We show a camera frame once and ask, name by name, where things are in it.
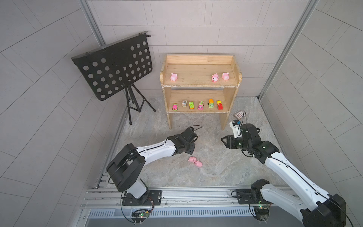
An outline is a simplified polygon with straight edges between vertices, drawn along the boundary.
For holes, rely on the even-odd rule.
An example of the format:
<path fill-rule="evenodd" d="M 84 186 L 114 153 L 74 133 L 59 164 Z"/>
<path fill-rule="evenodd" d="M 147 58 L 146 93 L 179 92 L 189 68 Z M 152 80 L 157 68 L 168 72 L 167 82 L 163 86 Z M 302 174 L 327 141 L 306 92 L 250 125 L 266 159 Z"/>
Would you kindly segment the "orange green mixer truck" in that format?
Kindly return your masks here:
<path fill-rule="evenodd" d="M 208 106 L 209 106 L 209 108 L 214 108 L 214 100 L 213 99 L 208 100 Z"/>

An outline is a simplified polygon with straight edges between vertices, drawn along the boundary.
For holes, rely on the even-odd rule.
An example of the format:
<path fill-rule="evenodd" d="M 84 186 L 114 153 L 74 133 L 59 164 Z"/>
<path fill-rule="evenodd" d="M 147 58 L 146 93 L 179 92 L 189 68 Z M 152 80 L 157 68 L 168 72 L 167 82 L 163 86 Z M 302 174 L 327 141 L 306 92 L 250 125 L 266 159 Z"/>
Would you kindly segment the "pink toy pig top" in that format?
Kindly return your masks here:
<path fill-rule="evenodd" d="M 178 74 L 176 74 L 176 73 L 171 73 L 170 80 L 171 80 L 172 82 L 176 82 L 176 81 L 177 81 L 177 79 L 178 79 Z"/>

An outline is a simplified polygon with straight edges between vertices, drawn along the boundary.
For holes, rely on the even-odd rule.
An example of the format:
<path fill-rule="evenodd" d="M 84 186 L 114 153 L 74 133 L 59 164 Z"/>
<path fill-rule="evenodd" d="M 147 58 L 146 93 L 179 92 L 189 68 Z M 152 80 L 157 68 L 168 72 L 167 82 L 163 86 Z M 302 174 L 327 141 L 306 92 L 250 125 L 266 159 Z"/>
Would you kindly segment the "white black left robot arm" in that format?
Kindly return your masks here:
<path fill-rule="evenodd" d="M 149 188 L 139 179 L 145 165 L 159 159 L 178 154 L 192 154 L 198 139 L 192 126 L 182 133 L 169 136 L 164 141 L 149 146 L 136 147 L 132 143 L 125 145 L 106 167 L 109 179 L 119 192 L 128 192 L 139 204 L 144 204 L 150 194 Z"/>

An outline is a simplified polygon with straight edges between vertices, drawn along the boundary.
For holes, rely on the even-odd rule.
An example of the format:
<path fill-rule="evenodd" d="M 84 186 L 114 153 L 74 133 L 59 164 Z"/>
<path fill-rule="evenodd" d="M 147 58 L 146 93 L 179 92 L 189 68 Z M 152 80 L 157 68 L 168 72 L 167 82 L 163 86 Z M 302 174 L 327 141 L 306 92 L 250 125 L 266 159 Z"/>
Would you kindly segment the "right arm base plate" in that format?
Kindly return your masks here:
<path fill-rule="evenodd" d="M 238 200 L 238 204 L 271 204 L 263 199 L 258 189 L 236 189 L 231 192 L 231 196 Z"/>

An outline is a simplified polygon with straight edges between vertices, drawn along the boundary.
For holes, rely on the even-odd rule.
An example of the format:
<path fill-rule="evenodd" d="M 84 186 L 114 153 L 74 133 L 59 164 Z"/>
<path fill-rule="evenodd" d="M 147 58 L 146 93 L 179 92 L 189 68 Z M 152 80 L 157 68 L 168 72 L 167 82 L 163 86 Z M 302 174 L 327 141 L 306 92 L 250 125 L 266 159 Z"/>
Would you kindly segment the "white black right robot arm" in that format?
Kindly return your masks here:
<path fill-rule="evenodd" d="M 239 120 L 230 123 L 233 134 L 221 139 L 226 148 L 248 152 L 280 176 L 297 194 L 292 196 L 265 179 L 251 185 L 250 198 L 254 203 L 272 203 L 293 215 L 305 227 L 344 227 L 347 224 L 346 202 L 311 181 L 297 169 L 271 142 L 262 141 L 260 130 Z"/>

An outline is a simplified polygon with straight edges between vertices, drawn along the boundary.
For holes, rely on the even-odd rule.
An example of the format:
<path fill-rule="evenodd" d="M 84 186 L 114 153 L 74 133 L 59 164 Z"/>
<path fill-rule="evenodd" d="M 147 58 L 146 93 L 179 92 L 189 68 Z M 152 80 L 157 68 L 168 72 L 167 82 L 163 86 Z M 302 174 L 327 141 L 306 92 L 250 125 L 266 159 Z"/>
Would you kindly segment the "pink green block toy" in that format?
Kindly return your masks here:
<path fill-rule="evenodd" d="M 199 102 L 199 105 L 198 105 L 198 110 L 202 111 L 204 108 L 204 102 L 203 101 L 200 101 Z"/>

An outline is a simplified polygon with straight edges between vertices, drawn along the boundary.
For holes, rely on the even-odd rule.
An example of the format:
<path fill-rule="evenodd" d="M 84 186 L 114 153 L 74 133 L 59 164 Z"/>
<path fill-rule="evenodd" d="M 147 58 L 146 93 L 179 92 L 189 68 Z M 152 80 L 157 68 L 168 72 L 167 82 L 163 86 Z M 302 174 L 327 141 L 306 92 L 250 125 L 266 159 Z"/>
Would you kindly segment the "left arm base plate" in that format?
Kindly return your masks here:
<path fill-rule="evenodd" d="M 162 190 L 148 190 L 140 198 L 135 198 L 130 192 L 122 197 L 122 206 L 151 206 L 160 205 L 162 198 Z"/>

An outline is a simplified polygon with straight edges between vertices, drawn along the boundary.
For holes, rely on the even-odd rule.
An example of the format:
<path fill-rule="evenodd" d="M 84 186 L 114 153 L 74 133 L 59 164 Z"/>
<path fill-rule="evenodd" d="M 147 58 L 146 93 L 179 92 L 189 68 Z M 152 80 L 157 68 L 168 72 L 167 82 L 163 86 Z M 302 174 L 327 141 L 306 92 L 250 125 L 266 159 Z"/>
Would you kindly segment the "red yellow toy truck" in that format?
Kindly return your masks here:
<path fill-rule="evenodd" d="M 223 105 L 222 105 L 222 102 L 220 100 L 217 101 L 217 109 L 218 110 L 223 110 Z"/>

